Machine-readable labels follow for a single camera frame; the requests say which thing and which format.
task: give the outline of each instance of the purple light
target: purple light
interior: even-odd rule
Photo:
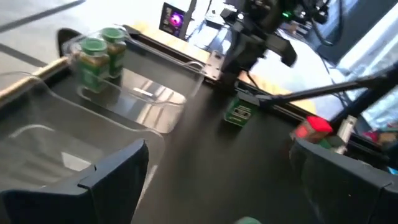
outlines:
[[[180,27],[182,25],[182,16],[177,13],[173,13],[170,17],[170,23],[175,27]]]

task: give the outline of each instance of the glass jar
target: glass jar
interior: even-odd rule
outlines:
[[[109,77],[110,58],[106,52],[106,42],[97,38],[86,38],[81,44],[78,56],[78,69],[81,84],[99,93],[106,87],[103,80]]]
[[[109,76],[117,78],[123,72],[123,60],[127,48],[124,42],[124,32],[120,29],[109,27],[101,31],[101,36],[106,41],[110,57]]]

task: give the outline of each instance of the jar with green lid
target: jar with green lid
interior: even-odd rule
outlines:
[[[78,68],[85,88],[99,93],[106,87],[104,80],[109,77],[109,61],[105,41],[86,38],[81,42]]]
[[[109,75],[111,78],[117,78],[123,72],[123,59],[126,52],[124,32],[121,29],[109,27],[101,31],[101,36],[106,41],[108,55],[111,59]]]

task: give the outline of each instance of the green lid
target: green lid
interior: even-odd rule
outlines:
[[[106,52],[106,43],[97,38],[86,38],[81,42],[81,49],[88,55],[101,55]]]
[[[244,217],[236,221],[235,224],[261,224],[259,220],[251,217]]]
[[[118,28],[113,27],[104,28],[101,31],[101,35],[104,40],[110,43],[120,42],[124,39],[124,32]]]

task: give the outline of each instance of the clear plastic bin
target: clear plastic bin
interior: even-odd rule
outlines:
[[[107,110],[134,122],[169,133],[177,124],[184,106],[192,99],[203,79],[203,65],[181,63],[162,52],[131,39],[122,27],[127,50],[123,73],[119,78],[83,73],[80,67],[82,43],[87,38],[101,38],[101,31],[82,35],[63,46],[75,74],[78,94]],[[82,80],[89,79],[101,87],[88,88]]]
[[[95,114],[29,74],[0,75],[0,82],[10,79],[23,85],[0,91],[0,190],[54,184],[138,139],[149,149],[148,171],[159,163],[165,147],[159,133]]]

